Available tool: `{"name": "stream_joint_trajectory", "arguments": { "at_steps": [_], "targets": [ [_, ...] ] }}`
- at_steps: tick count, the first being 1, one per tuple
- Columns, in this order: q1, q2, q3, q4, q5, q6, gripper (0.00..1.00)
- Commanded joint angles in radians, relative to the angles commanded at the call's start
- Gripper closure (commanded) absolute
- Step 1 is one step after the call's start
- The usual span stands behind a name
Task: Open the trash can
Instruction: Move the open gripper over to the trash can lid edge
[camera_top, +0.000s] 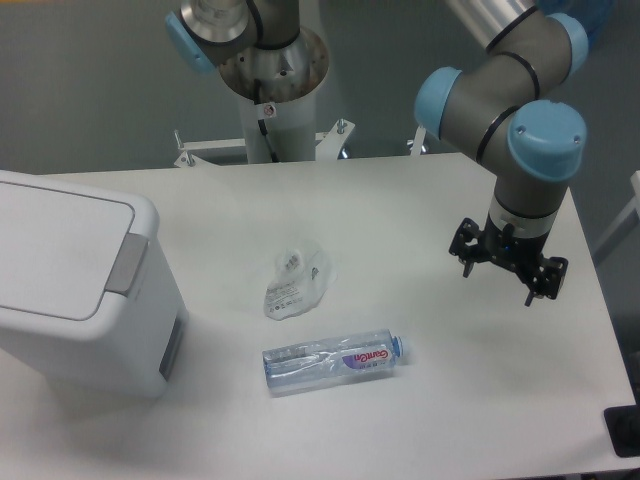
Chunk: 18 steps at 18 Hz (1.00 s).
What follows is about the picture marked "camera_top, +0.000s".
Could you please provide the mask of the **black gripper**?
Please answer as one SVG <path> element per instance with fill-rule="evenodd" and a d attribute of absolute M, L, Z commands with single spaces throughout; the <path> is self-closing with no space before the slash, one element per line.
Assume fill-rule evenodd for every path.
<path fill-rule="evenodd" d="M 463 265 L 464 277 L 470 276 L 475 264 L 484 262 L 519 270 L 519 278 L 529 290 L 524 305 L 530 306 L 534 299 L 556 300 L 568 270 L 566 258 L 542 256 L 547 238 L 547 233 L 516 237 L 510 228 L 500 230 L 492 222 L 487 222 L 482 231 L 473 220 L 464 218 L 454 233 L 449 253 Z"/>

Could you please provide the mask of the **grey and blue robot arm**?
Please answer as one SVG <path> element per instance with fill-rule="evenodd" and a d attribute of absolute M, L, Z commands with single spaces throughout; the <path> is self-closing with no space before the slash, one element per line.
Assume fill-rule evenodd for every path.
<path fill-rule="evenodd" d="M 466 271 L 489 262 L 514 273 L 530 299 L 558 296 L 568 263 L 543 248 L 587 139 L 581 115 L 547 99 L 585 62 L 588 36 L 533 1 L 453 1 L 487 52 L 471 73 L 434 71 L 414 103 L 419 125 L 494 174 L 484 225 L 464 220 L 449 251 Z M 185 1 L 165 27 L 195 71 L 216 71 L 240 101 L 252 163 L 314 161 L 315 93 L 329 66 L 295 1 Z"/>

